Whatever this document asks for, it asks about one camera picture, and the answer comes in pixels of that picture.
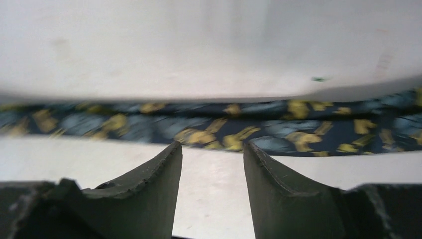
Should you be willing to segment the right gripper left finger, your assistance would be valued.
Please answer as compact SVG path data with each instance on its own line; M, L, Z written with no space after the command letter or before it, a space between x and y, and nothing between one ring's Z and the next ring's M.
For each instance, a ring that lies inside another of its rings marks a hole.
M170 239L182 169L175 141L96 188L72 179L0 184L3 239Z

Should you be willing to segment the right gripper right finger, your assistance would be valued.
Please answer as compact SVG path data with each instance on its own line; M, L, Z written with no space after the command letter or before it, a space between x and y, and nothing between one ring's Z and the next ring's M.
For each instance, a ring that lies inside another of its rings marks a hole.
M342 190L276 161L253 143L244 171L258 239L419 239L420 184L363 184Z

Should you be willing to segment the blue floral necktie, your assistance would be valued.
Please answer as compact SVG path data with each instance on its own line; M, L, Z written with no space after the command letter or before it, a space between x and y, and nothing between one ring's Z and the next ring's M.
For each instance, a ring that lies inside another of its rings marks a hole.
M357 102L1 104L0 132L328 157L419 151L422 90Z

